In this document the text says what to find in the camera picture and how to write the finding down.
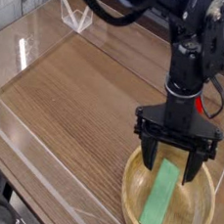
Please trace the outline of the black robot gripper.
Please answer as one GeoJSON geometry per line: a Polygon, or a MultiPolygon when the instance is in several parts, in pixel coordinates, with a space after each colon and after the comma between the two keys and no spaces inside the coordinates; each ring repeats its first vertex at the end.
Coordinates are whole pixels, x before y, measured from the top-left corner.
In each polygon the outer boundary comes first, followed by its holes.
{"type": "Polygon", "coordinates": [[[141,139],[146,168],[153,169],[159,142],[187,151],[183,185],[196,177],[204,160],[215,159],[217,144],[223,139],[222,131],[197,111],[198,96],[168,93],[165,103],[140,106],[135,113],[134,132],[141,139]]]}

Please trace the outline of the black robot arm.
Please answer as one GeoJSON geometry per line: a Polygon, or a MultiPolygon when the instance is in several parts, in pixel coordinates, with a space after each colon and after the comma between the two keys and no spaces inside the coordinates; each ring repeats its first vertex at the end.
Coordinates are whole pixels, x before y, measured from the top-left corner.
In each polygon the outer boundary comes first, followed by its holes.
{"type": "Polygon", "coordinates": [[[141,139],[143,162],[152,169],[157,145],[168,144],[189,153],[183,183],[191,182],[202,164],[216,157],[221,129],[210,122],[218,114],[199,112],[203,86],[211,82],[224,102],[216,75],[224,68],[224,0],[119,0],[131,9],[114,17],[96,0],[84,0],[101,20],[127,26],[157,8],[168,18],[171,64],[164,82],[166,102],[136,108],[134,132],[141,139]]]}

